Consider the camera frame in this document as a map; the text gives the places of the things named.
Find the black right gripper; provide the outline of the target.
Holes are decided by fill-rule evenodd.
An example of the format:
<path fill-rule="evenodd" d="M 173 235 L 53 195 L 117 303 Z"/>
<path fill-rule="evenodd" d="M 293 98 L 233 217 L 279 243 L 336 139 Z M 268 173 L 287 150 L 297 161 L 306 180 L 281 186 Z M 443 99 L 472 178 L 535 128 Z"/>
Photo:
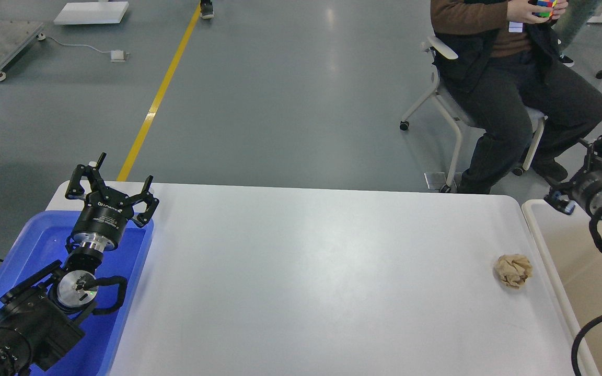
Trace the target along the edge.
<path fill-rule="evenodd" d="M 543 199 L 566 216 L 574 213 L 577 204 L 594 216 L 602 208 L 602 135 L 592 142 L 580 139 L 579 143 L 587 148 L 581 170 L 565 182 L 545 178 L 550 190 Z"/>

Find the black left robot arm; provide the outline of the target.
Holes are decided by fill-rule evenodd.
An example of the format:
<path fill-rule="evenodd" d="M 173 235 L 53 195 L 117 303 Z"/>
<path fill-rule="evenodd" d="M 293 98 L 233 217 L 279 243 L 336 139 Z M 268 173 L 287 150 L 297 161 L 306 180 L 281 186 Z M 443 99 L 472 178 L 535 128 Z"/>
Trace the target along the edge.
<path fill-rule="evenodd" d="M 159 200 L 151 193 L 153 176 L 140 193 L 127 195 L 107 186 L 100 167 L 79 164 L 65 191 L 84 207 L 65 240 L 67 259 L 55 260 L 8 290 L 0 301 L 0 375 L 29 375 L 32 366 L 48 370 L 85 336 L 80 325 L 91 315 L 119 311 L 129 281 L 98 277 L 107 251 L 116 250 L 128 223 L 147 226 Z"/>

